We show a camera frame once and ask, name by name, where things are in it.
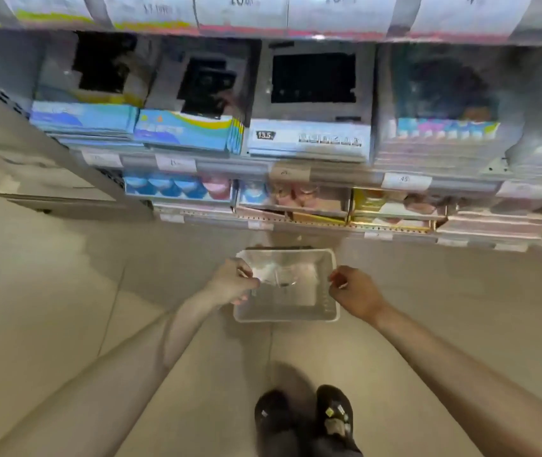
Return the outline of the person's left hand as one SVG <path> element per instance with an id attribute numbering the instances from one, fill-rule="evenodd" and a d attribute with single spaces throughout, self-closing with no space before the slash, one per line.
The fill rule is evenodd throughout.
<path id="1" fill-rule="evenodd" d="M 229 258 L 221 264 L 203 288 L 204 299 L 214 307 L 233 304 L 240 305 L 249 299 L 251 292 L 238 294 L 235 278 L 255 277 L 250 266 L 241 258 Z"/>

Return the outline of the person's right hand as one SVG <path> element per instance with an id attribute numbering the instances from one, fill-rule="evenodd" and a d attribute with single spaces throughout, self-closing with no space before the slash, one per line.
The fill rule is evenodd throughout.
<path id="1" fill-rule="evenodd" d="M 378 315 L 389 307 L 372 278 L 358 268 L 350 267 L 348 289 L 329 295 L 351 315 L 372 326 L 375 326 Z"/>

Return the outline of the clear plastic tray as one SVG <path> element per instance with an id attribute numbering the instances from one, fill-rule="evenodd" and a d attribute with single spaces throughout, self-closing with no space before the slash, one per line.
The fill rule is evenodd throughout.
<path id="1" fill-rule="evenodd" d="M 236 254 L 260 286 L 234 307 L 239 323 L 336 322 L 340 305 L 329 295 L 336 268 L 330 248 L 248 248 Z"/>

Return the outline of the person's left forearm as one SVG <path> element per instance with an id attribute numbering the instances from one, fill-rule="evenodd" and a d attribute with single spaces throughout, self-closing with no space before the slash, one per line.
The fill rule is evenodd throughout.
<path id="1" fill-rule="evenodd" d="M 93 362 L 0 439 L 0 457 L 113 457 L 206 318 L 206 286 Z"/>

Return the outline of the person's right forearm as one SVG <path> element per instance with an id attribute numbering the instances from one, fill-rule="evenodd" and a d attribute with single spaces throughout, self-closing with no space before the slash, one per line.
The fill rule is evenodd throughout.
<path id="1" fill-rule="evenodd" d="M 364 320 L 407 361 L 484 457 L 542 457 L 542 399 L 384 301 Z"/>

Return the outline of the yellow gold box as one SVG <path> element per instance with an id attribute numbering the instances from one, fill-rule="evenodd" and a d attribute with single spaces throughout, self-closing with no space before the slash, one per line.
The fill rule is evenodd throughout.
<path id="1" fill-rule="evenodd" d="M 446 221 L 451 199 L 426 193 L 354 188 L 348 225 L 379 231 L 428 234 Z"/>

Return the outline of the grey metal shelf unit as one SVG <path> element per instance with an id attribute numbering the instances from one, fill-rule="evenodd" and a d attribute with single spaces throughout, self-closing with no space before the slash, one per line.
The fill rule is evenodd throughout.
<path id="1" fill-rule="evenodd" d="M 34 73 L 39 65 L 41 54 L 43 53 L 43 40 L 46 39 L 40 32 L 25 32 L 17 30 L 0 29 L 0 150 L 12 150 L 26 155 L 38 155 L 56 161 L 59 165 L 68 168 L 74 173 L 78 166 L 85 164 L 91 168 L 83 159 L 81 150 L 109 151 L 118 153 L 125 168 L 138 170 L 154 170 L 157 164 L 154 158 L 156 153 L 168 155 L 183 155 L 170 150 L 153 150 L 153 152 L 135 151 L 125 152 L 121 150 L 94 149 L 89 146 L 77 146 L 75 149 L 69 149 L 59 144 L 56 140 L 48 137 L 40 130 L 33 127 L 29 122 L 29 117 L 20 104 L 26 94 L 34 90 Z M 198 172 L 196 174 L 210 174 L 218 176 L 229 176 L 235 179 L 244 179 L 248 181 L 269 180 L 268 173 L 275 164 L 293 164 L 311 167 L 310 182 L 317 182 L 325 186 L 341 188 L 377 188 L 381 187 L 384 172 L 366 166 L 356 166 L 346 162 L 313 162 L 313 161 L 276 161 L 274 159 L 252 160 L 245 156 L 233 156 L 228 158 L 194 155 L 197 162 Z M 0 166 L 1 181 L 7 175 L 7 172 Z M 475 194 L 492 194 L 493 190 L 498 190 L 500 183 L 495 182 L 493 177 L 480 176 L 467 180 L 450 176 L 432 176 L 430 192 L 450 193 L 450 195 L 464 195 L 466 197 L 475 197 Z M 287 225 L 273 226 L 275 231 L 298 231 L 312 230 L 316 233 L 322 233 L 322 230 L 328 230 L 328 233 L 336 233 L 343 236 L 373 237 L 378 239 L 392 239 L 400 241 L 419 241 L 433 242 L 438 245 L 455 246 L 485 246 L 494 245 L 497 250 L 500 244 L 504 250 L 523 251 L 526 248 L 542 247 L 541 243 L 507 240 L 507 239 L 488 239 L 488 238 L 469 238 L 464 236 L 452 236 L 440 234 L 440 237 L 446 239 L 433 239 L 438 236 L 436 233 L 427 235 L 418 233 L 399 233 L 399 232 L 378 232 L 369 233 L 368 228 L 360 227 L 339 227 L 338 225 L 323 225 L 321 223 L 290 222 L 288 220 L 263 219 L 262 213 L 235 214 L 231 219 L 229 214 L 196 213 L 194 207 L 171 207 L 174 213 L 163 213 L 162 215 L 182 215 L 187 219 L 187 223 L 214 223 L 222 224 L 225 222 L 231 227 L 236 227 L 239 222 L 249 221 L 248 227 L 254 228 L 254 223 L 260 226 L 260 229 L 271 230 L 271 226 L 262 226 L 263 223 L 286 223 Z"/>

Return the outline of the brown price tag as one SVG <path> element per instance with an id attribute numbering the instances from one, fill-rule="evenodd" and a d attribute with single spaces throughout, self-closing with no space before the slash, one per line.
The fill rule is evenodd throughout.
<path id="1" fill-rule="evenodd" d="M 308 183 L 311 178 L 311 167 L 293 164 L 275 164 L 268 173 L 273 182 Z"/>

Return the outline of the white price tag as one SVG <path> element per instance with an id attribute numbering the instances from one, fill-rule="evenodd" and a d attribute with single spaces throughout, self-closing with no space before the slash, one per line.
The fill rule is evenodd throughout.
<path id="1" fill-rule="evenodd" d="M 542 183 L 507 180 L 499 186 L 495 196 L 508 199 L 541 200 Z"/>
<path id="2" fill-rule="evenodd" d="M 381 188 L 384 190 L 425 192 L 430 188 L 432 181 L 432 176 L 386 172 L 383 176 Z"/>
<path id="3" fill-rule="evenodd" d="M 92 167 L 122 169 L 124 165 L 118 153 L 109 151 L 81 150 L 84 161 Z"/>
<path id="4" fill-rule="evenodd" d="M 162 172 L 177 174 L 196 174 L 198 172 L 197 162 L 192 157 L 156 153 L 154 158 L 157 168 Z"/>

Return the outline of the pack of blue pink cups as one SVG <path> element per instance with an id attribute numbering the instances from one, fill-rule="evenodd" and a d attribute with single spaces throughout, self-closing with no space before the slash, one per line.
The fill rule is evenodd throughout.
<path id="1" fill-rule="evenodd" d="M 125 172 L 123 183 L 126 195 L 141 200 L 233 204 L 237 197 L 236 181 L 223 176 Z"/>

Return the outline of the person's right black shoe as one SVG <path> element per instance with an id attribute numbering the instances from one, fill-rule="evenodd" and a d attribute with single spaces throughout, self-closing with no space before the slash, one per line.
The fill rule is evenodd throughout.
<path id="1" fill-rule="evenodd" d="M 353 411 L 347 396 L 336 386 L 316 391 L 315 457 L 364 457 L 353 436 Z"/>

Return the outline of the person's black shoe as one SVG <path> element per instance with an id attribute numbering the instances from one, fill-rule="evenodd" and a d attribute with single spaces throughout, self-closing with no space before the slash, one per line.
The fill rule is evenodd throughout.
<path id="1" fill-rule="evenodd" d="M 353 411 L 347 396 L 336 386 L 316 391 L 315 457 L 364 457 L 353 436 Z"/>
<path id="2" fill-rule="evenodd" d="M 272 389 L 254 407 L 257 457 L 299 457 L 298 423 L 287 396 Z"/>

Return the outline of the person's left black shoe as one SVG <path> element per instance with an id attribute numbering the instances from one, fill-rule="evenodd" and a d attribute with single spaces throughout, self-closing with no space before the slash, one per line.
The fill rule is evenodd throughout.
<path id="1" fill-rule="evenodd" d="M 299 457 L 298 423 L 287 396 L 272 389 L 254 407 L 257 457 Z"/>

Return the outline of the stack of blue yellow packets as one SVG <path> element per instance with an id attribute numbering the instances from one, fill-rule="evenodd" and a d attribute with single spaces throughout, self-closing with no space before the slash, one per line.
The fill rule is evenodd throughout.
<path id="1" fill-rule="evenodd" d="M 242 149 L 244 124 L 229 114 L 214 119 L 163 109 L 143 109 L 132 137 L 148 145 L 238 154 Z"/>

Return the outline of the stack of pink trays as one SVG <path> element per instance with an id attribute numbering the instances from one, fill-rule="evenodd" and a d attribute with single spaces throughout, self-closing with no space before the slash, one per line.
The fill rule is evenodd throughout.
<path id="1" fill-rule="evenodd" d="M 438 233 L 542 244 L 542 199 L 460 199 Z"/>

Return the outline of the clear containers with colourful label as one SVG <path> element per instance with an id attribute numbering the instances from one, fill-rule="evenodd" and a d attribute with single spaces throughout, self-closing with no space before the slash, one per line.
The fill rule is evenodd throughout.
<path id="1" fill-rule="evenodd" d="M 513 48 L 383 44 L 374 165 L 478 173 L 521 139 L 525 105 Z"/>

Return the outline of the grey box with black window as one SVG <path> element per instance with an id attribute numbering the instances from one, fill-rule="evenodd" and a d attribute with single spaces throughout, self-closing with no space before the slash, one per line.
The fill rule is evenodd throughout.
<path id="1" fill-rule="evenodd" d="M 375 58 L 373 43 L 264 41 L 249 155 L 367 163 Z"/>

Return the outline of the grey low platform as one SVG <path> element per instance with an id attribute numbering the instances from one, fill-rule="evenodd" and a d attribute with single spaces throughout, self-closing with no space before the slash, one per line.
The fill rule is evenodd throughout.
<path id="1" fill-rule="evenodd" d="M 0 150 L 0 166 L 7 175 L 0 198 L 45 215 L 69 219 L 149 222 L 150 203 L 130 200 L 117 169 L 79 165 L 74 173 L 38 155 Z"/>

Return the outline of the upright pack with black window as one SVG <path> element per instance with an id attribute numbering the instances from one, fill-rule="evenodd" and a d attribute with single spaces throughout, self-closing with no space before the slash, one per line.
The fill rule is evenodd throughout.
<path id="1" fill-rule="evenodd" d="M 46 44 L 36 100 L 141 108 L 160 53 L 161 41 L 153 36 L 56 32 Z"/>
<path id="2" fill-rule="evenodd" d="M 253 52 L 246 40 L 166 39 L 144 108 L 220 119 L 227 107 L 244 106 Z"/>

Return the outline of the stack of light blue packets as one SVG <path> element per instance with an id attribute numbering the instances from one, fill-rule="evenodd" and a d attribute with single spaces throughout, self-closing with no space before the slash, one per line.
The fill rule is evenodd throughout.
<path id="1" fill-rule="evenodd" d="M 29 122 L 63 145 L 142 146 L 134 131 L 139 109 L 120 104 L 36 100 Z"/>

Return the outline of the row of white packets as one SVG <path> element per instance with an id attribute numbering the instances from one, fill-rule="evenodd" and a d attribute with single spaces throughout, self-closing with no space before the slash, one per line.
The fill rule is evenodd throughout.
<path id="1" fill-rule="evenodd" d="M 542 0 L 0 0 L 0 29 L 542 45 Z"/>

